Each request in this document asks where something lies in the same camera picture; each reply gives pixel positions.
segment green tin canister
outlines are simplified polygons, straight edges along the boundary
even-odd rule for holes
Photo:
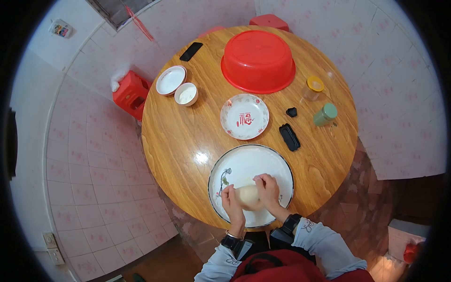
[[[313,123],[316,126],[323,126],[333,121],[337,116],[337,108],[334,104],[327,103],[314,116]]]

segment red string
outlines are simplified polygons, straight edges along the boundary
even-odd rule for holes
[[[125,5],[125,8],[127,9],[127,13],[132,18],[133,22],[138,26],[138,28],[147,36],[147,38],[149,38],[150,41],[153,41],[153,36],[150,34],[150,32],[147,30],[144,24],[136,17],[133,11],[130,10],[130,8],[127,7],[127,5]]]

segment white plastic bag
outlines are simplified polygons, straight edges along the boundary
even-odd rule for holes
[[[116,92],[119,89],[121,81],[130,71],[130,66],[119,68],[111,77],[111,91]]]

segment glass jar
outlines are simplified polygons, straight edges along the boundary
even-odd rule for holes
[[[319,77],[312,75],[307,78],[307,83],[302,90],[302,94],[304,98],[315,101],[318,98],[319,93],[321,93],[323,90],[324,83],[322,82],[322,80],[319,79]]]
[[[326,103],[314,116],[313,123],[316,126],[323,126],[333,121],[337,116],[337,108],[334,104]]]

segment dough ball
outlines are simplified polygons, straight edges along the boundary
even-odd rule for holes
[[[248,185],[235,190],[236,198],[243,210],[257,211],[263,208],[256,185]]]

